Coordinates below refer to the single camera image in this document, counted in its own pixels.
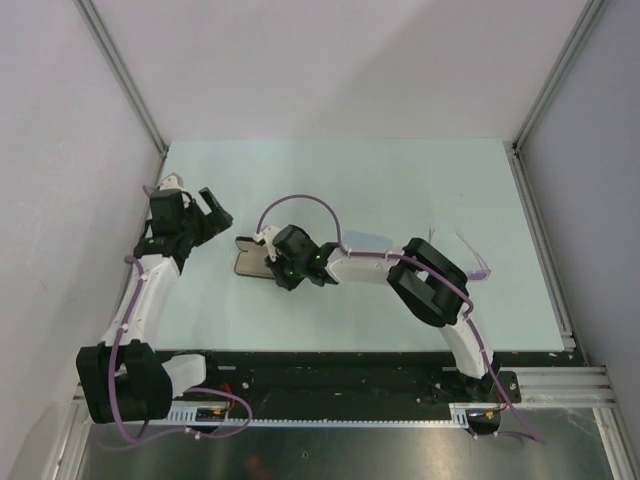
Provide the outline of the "dark green glasses case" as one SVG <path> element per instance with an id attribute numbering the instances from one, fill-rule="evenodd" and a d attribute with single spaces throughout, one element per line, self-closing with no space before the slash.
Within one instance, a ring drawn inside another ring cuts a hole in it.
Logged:
<path id="1" fill-rule="evenodd" d="M 275 276 L 267 265 L 269 255 L 264 245 L 255 243 L 251 237 L 235 238 L 238 249 L 234 272 L 243 277 L 274 280 Z"/>

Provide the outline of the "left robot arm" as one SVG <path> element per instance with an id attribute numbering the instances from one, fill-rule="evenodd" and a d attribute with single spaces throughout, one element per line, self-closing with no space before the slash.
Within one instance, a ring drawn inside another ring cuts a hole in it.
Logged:
<path id="1" fill-rule="evenodd" d="M 188 390 L 214 397 L 221 376 L 201 354 L 163 361 L 153 347 L 168 297 L 191 251 L 232 226 L 232 216 L 207 189 L 191 195 L 180 186 L 159 186 L 149 196 L 150 216 L 125 261 L 127 290 L 95 346 L 76 357 L 87 407 L 97 424 L 160 420 Z"/>

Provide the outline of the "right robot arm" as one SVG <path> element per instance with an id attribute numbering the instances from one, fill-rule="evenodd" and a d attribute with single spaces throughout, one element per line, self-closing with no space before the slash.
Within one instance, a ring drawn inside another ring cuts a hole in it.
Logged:
<path id="1" fill-rule="evenodd" d="M 358 282 L 391 288 L 418 320 L 436 328 L 455 360 L 453 387 L 473 401 L 497 389 L 493 351 L 471 319 L 468 277 L 430 243 L 413 238 L 401 249 L 356 251 L 340 242 L 317 245 L 300 227 L 269 226 L 254 240 L 265 265 L 288 291 L 308 280 L 318 287 Z"/>

